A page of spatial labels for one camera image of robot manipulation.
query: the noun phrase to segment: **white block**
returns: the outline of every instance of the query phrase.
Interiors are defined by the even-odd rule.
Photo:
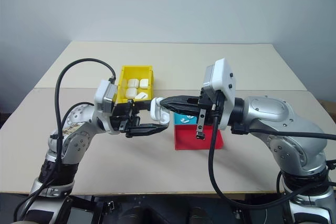
[[[139,87],[139,80],[138,79],[129,79],[128,85],[129,88],[138,88]]]
[[[138,95],[135,97],[136,99],[146,99],[148,98],[148,94],[145,92],[140,92]]]
[[[126,98],[127,99],[134,99],[138,94],[138,90],[136,88],[126,89]]]
[[[148,79],[141,79],[140,80],[140,88],[147,89],[148,88]]]

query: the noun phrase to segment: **yellow bin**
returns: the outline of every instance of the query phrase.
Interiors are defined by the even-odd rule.
[[[153,84],[154,84],[154,75],[152,66],[122,66],[121,74],[118,83],[118,93],[117,93],[117,102],[126,103],[127,98],[125,96],[128,80],[129,79],[148,79],[148,88],[141,89],[138,88],[138,94],[140,92],[145,92],[148,94],[146,99],[134,99],[134,101],[144,101],[153,99]]]

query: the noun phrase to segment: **white wall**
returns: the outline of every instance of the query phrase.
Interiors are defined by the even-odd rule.
[[[336,100],[336,0],[1,0],[0,10],[3,111],[71,40],[270,42],[317,98]]]

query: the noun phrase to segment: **red container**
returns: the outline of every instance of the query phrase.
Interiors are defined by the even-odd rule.
[[[210,149],[212,126],[204,126],[205,139],[196,138],[196,124],[175,125],[175,150],[208,150]],[[220,131],[217,131],[215,149],[223,147],[223,138]]]

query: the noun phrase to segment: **red box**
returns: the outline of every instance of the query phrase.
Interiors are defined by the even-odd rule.
[[[210,149],[212,126],[206,125],[203,128],[205,139],[196,138],[196,124],[181,125],[176,124],[175,135],[175,150],[208,150]],[[223,138],[220,131],[217,131],[215,149],[223,147]]]

